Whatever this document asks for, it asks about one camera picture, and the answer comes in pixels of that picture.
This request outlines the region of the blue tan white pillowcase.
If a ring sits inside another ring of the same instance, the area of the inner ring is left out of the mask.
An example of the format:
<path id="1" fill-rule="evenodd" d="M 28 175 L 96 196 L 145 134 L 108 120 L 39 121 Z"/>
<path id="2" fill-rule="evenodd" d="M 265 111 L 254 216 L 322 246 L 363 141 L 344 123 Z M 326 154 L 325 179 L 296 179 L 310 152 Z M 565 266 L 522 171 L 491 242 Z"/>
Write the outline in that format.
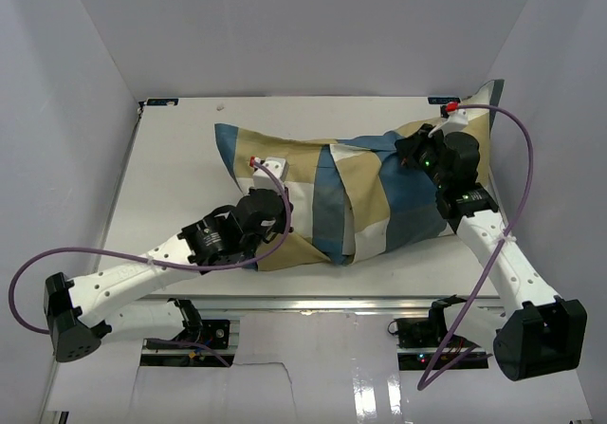
<path id="1" fill-rule="evenodd" d="M 215 144 L 231 178 L 252 187 L 252 157 L 288 162 L 285 185 L 292 232 L 275 240 L 260 271 L 315 263 L 349 265 L 452 233 L 435 203 L 435 188 L 422 173 L 400 166 L 395 142 L 424 122 L 408 122 L 381 135 L 295 140 L 217 123 Z M 356 252 L 342 255 L 343 211 L 354 214 Z"/>

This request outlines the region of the white pillow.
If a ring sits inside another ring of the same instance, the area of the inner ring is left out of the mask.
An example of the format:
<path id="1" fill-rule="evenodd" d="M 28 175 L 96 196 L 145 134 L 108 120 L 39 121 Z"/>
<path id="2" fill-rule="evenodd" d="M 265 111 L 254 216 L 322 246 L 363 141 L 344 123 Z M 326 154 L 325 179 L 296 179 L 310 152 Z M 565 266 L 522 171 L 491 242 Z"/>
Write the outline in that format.
<path id="1" fill-rule="evenodd" d="M 351 256 L 356 252 L 355 225 L 352 206 L 348 204 L 343 211 L 342 255 Z"/>

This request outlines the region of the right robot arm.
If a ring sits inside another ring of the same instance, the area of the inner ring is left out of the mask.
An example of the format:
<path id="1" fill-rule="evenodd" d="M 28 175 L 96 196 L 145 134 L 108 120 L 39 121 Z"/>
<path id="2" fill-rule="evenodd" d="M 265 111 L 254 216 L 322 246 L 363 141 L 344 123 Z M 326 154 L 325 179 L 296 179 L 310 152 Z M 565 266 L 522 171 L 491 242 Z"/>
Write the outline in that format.
<path id="1" fill-rule="evenodd" d="M 512 381 L 576 369 L 587 312 L 550 286 L 506 234 L 498 204 L 477 181 L 477 139 L 424 124 L 395 148 L 404 168 L 424 173 L 435 186 L 440 215 L 477 258 L 504 309 L 497 315 L 472 298 L 442 298 L 429 311 L 430 339 L 441 348 L 460 338 L 477 345 Z"/>

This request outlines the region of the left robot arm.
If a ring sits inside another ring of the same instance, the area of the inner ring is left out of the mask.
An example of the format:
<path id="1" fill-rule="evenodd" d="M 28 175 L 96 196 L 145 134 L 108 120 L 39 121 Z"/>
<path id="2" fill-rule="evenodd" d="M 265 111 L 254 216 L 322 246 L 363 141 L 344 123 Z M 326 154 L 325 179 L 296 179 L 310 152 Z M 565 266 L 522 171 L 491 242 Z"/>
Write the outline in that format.
<path id="1" fill-rule="evenodd" d="M 142 298 L 196 274 L 258 262 L 259 247 L 286 233 L 289 208 L 277 191 L 252 189 L 134 261 L 75 278 L 51 275 L 44 309 L 55 360 L 82 359 L 111 341 L 152 338 L 192 346 L 203 325 L 191 302 L 145 304 Z"/>

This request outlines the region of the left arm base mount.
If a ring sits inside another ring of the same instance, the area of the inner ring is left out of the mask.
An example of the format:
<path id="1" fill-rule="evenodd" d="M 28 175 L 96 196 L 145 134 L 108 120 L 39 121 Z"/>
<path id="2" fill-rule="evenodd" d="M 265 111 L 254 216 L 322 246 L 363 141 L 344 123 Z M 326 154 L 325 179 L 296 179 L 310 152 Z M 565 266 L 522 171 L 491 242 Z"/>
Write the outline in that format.
<path id="1" fill-rule="evenodd" d="M 171 299 L 182 316 L 183 328 L 170 339 L 151 339 L 143 344 L 141 364 L 165 367 L 229 368 L 233 354 L 222 355 L 230 348 L 230 320 L 204 320 L 189 300 Z"/>

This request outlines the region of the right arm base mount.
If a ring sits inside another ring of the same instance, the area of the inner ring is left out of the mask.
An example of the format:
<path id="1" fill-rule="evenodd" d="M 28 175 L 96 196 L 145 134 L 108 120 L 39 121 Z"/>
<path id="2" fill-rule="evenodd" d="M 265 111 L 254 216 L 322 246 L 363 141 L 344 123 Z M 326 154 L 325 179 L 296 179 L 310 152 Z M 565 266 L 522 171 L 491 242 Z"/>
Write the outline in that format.
<path id="1" fill-rule="evenodd" d="M 397 359 L 401 372 L 425 370 L 443 336 L 447 334 L 448 328 L 444 320 L 444 308 L 453 304 L 462 304 L 465 301 L 466 299 L 455 295 L 442 298 L 432 303 L 428 315 L 424 318 L 398 318 L 388 323 L 388 334 L 397 338 Z M 433 370 L 439 370 L 471 346 L 473 344 L 470 341 L 454 335 Z M 488 369 L 488 359 L 488 354 L 475 349 L 452 369 Z"/>

